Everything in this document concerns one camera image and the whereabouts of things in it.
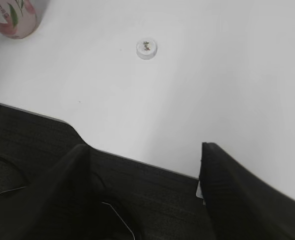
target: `white desk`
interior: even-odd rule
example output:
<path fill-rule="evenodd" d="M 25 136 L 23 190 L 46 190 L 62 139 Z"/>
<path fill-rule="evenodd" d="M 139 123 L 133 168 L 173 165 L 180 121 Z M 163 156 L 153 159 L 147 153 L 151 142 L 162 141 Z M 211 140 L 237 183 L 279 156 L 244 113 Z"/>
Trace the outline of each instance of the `white desk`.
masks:
<path fill-rule="evenodd" d="M 295 0 L 52 0 L 31 36 L 0 35 L 0 104 L 192 177 L 215 142 L 295 199 Z"/>

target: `floor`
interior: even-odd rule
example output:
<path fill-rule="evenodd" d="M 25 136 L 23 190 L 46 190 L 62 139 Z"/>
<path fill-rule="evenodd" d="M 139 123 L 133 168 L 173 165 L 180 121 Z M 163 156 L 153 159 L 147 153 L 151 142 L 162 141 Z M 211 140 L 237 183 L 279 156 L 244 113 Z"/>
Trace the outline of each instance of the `floor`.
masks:
<path fill-rule="evenodd" d="M 0 157 L 31 182 L 79 143 L 65 123 L 0 107 Z M 195 197 L 196 179 L 95 149 L 91 160 L 110 190 L 136 212 L 147 240 L 215 239 L 206 208 Z M 22 184 L 18 171 L 0 162 L 0 192 Z"/>

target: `desk surface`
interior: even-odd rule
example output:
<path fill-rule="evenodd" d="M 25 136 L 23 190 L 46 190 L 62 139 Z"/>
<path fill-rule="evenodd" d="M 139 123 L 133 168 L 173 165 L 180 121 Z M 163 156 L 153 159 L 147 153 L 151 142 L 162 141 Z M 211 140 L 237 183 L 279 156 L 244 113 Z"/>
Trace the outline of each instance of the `desk surface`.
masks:
<path fill-rule="evenodd" d="M 0 35 L 0 104 L 193 177 L 215 142 L 295 199 L 295 0 L 49 1 L 32 35 Z"/>

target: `black cable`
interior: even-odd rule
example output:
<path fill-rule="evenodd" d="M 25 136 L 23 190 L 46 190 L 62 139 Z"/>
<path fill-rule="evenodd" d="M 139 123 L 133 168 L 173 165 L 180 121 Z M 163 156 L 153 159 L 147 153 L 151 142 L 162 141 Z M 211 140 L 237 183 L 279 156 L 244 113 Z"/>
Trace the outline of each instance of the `black cable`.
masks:
<path fill-rule="evenodd" d="M 0 161 L 5 163 L 5 164 L 8 164 L 10 165 L 12 168 L 14 168 L 20 175 L 21 177 L 23 178 L 23 181 L 26 185 L 29 185 L 30 184 L 30 181 L 28 179 L 28 177 L 26 176 L 26 174 L 24 173 L 24 171 L 22 169 L 20 169 L 18 166 L 16 166 L 13 162 L 3 158 L 0 156 Z"/>

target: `bottle cap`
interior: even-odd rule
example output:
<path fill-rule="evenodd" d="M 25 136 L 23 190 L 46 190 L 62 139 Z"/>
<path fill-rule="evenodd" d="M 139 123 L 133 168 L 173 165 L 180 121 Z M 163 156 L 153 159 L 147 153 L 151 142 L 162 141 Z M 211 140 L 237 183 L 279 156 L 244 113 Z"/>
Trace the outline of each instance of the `bottle cap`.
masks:
<path fill-rule="evenodd" d="M 136 53 L 143 60 L 154 58 L 157 51 L 157 43 L 151 38 L 143 38 L 136 45 Z"/>

